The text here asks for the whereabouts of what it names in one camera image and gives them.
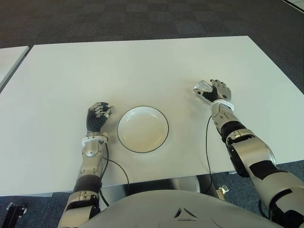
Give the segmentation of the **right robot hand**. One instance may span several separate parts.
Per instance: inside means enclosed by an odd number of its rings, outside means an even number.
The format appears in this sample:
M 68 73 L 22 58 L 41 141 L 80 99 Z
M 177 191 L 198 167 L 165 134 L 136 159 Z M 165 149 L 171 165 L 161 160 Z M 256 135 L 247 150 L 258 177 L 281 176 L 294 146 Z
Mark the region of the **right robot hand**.
M 208 102 L 214 102 L 219 99 L 224 99 L 228 102 L 231 101 L 231 90 L 224 82 L 211 79 L 210 84 L 206 81 L 202 81 L 202 84 L 202 97 Z

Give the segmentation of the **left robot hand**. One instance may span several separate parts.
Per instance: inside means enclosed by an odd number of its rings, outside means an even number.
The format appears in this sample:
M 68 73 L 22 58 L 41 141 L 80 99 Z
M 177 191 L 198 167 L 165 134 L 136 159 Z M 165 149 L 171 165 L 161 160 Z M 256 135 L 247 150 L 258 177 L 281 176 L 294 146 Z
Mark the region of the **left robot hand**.
M 99 133 L 114 111 L 114 106 L 105 102 L 97 102 L 89 107 L 86 118 L 87 133 Z

